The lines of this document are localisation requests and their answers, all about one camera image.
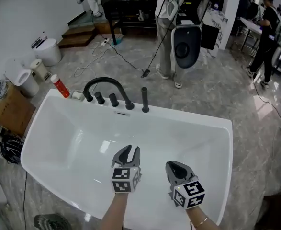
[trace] cardboard box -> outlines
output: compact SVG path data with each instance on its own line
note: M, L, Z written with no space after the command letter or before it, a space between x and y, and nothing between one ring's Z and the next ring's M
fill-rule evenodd
M0 100L0 125L12 133L23 136L35 107L12 84Z

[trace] marble floor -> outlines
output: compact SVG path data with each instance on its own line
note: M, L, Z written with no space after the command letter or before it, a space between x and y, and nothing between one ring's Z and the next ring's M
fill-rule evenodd
M234 156L230 193L221 223L223 230L250 230L256 223L264 195L281 191L281 120L268 103L273 103L281 114L281 76L273 75L270 88L263 90L259 80L253 84L241 65L249 63L246 55L236 51L219 51L217 58L200 55L198 62L189 69L183 80L183 88L174 88L171 80L162 80L155 71L154 60L151 73L140 78L141 72L115 53L107 50L104 56L91 64L90 69L74 77L75 70L85 67L110 47L93 47L101 42L98 35L85 48L63 51L63 59L49 70L57 73L72 90L82 90L85 84L97 77L112 77L125 88L133 102L141 102L141 87L149 91L149 104L193 112L203 115L227 118L233 122ZM148 66L157 48L154 38L125 36L117 51L137 68ZM38 108L51 83L41 83L40 91L32 102ZM104 83L96 90L106 95L117 94L115 88ZM9 222L12 230L24 229L23 192L25 171L21 165L0 163L0 183L10 204L0 208L0 215ZM37 214L60 213L68 219L74 230L96 229L99 220L70 206L43 188L30 175L27 178L25 217L27 229L34 230L34 216Z

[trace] red bottle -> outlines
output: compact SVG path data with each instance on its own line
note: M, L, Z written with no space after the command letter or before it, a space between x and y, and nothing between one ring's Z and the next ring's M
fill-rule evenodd
M56 74L52 75L51 82L55 85L55 87L65 98L69 97L69 90L64 86L63 82L59 79Z

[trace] white pillar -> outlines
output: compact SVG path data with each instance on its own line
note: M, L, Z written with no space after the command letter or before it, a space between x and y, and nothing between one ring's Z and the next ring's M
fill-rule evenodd
M225 14L228 21L219 49L225 49L235 21L238 5L239 0L224 0L222 12Z

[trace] wooden stair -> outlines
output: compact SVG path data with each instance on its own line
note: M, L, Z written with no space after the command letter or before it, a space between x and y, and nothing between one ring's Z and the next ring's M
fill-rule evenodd
M71 28L62 34L63 40L58 44L59 48L86 47L97 35L93 25Z

